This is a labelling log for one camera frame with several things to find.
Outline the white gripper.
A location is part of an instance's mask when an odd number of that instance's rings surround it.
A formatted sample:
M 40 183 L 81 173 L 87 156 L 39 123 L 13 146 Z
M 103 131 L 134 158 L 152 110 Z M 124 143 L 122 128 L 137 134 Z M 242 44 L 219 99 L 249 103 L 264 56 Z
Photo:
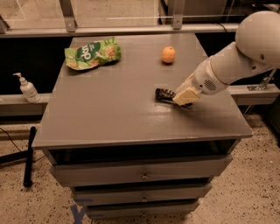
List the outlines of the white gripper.
M 172 100 L 179 106 L 196 102 L 200 99 L 200 93 L 204 95 L 215 95 L 226 89 L 228 84 L 217 76 L 212 65 L 213 56 L 201 62 L 193 74 L 175 90 Z

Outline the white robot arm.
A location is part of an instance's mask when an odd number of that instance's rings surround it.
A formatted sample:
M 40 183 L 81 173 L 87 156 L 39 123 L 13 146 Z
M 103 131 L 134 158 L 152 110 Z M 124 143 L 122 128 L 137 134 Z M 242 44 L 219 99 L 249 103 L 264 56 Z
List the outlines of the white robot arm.
M 231 83 L 280 67 L 280 14 L 262 10 L 239 24 L 234 42 L 201 62 L 175 90 L 179 106 L 215 95 Z

